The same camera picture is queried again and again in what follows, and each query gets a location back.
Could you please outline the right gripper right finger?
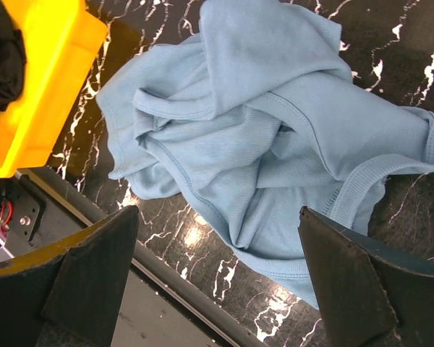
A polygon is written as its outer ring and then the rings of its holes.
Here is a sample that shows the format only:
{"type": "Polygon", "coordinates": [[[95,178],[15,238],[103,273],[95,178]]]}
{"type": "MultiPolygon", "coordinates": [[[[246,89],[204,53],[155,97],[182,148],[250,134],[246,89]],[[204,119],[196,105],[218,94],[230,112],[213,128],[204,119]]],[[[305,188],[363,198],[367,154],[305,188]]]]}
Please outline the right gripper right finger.
{"type": "Polygon", "coordinates": [[[299,235],[331,346],[434,346],[434,262],[308,207],[299,235]]]}

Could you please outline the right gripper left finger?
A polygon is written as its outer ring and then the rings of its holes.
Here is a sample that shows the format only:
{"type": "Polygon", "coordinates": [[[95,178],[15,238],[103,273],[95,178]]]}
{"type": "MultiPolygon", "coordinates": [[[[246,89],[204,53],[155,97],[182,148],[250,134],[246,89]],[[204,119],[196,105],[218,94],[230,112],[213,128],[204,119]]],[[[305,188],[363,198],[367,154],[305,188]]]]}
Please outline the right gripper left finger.
{"type": "Polygon", "coordinates": [[[110,346],[138,226],[138,209],[128,206],[0,262],[0,346],[36,346],[47,330],[85,346],[110,346]]]}

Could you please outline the blue tank top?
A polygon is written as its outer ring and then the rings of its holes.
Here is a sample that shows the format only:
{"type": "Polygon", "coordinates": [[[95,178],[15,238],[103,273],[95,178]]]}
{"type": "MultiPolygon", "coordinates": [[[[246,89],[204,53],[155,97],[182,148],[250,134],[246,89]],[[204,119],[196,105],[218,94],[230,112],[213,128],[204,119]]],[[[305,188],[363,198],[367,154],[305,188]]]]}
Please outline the blue tank top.
{"type": "Polygon", "coordinates": [[[182,194],[235,255],[309,305],[304,206],[366,234],[390,175],[434,172],[434,113],[353,83],[341,26],[280,1],[205,1],[100,90],[113,180],[182,194]]]}

